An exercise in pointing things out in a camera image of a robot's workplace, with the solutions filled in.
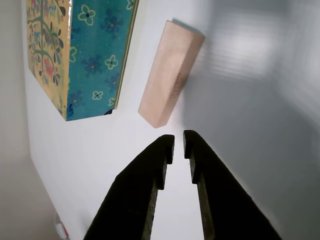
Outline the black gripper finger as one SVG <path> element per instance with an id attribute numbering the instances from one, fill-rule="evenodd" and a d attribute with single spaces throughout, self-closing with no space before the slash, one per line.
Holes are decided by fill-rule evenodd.
<path id="1" fill-rule="evenodd" d="M 227 166 L 194 130 L 183 132 L 184 157 L 197 186 L 204 239 L 279 240 L 281 237 Z"/>
<path id="2" fill-rule="evenodd" d="M 158 191 L 165 188 L 175 137 L 164 134 L 148 145 L 115 178 L 84 238 L 149 240 Z"/>

